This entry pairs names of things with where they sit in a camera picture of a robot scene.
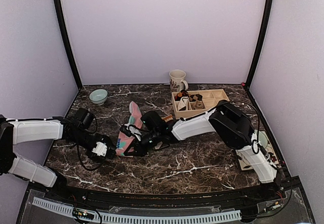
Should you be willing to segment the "pink patterned long sock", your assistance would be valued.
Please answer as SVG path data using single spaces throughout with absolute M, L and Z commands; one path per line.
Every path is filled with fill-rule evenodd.
M 138 107 L 138 105 L 131 101 L 129 104 L 129 111 L 130 111 L 130 118 L 128 123 L 124 124 L 128 130 L 131 131 L 132 134 L 135 136 L 130 136 L 128 137 L 126 134 L 123 132 L 119 132 L 118 139 L 117 139 L 117 144 L 116 144 L 116 154 L 117 156 L 125 156 L 124 152 L 126 151 L 127 147 L 131 145 L 133 140 L 140 140 L 142 134 L 138 129 L 135 127 L 141 129 L 143 122 L 141 120 L 142 114 L 141 111 Z

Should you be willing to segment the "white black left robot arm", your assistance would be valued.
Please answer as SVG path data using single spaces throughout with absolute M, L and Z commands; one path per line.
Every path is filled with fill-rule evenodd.
M 116 147 L 109 136 L 89 127 L 97 119 L 90 111 L 79 108 L 71 117 L 56 116 L 44 119 L 7 119 L 1 116 L 1 174 L 12 174 L 32 183 L 52 188 L 61 202 L 71 198 L 67 180 L 58 171 L 39 165 L 14 153 L 13 146 L 42 140 L 66 140 L 77 148 L 84 148 L 100 164 L 116 155 Z

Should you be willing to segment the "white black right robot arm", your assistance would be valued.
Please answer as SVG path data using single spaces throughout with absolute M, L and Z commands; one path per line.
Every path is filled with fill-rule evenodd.
M 277 167 L 267 150 L 259 141 L 259 131 L 252 126 L 250 118 L 235 106 L 234 101 L 221 100 L 215 107 L 189 118 L 180 118 L 166 123 L 155 112 L 149 111 L 141 117 L 147 128 L 141 129 L 125 124 L 119 130 L 128 137 L 134 137 L 124 151 L 126 156 L 145 156 L 158 143 L 173 144 L 204 133 L 215 132 L 225 145 L 241 153 L 256 172 L 261 183 L 258 196 L 270 200 L 278 192 L 274 182 Z

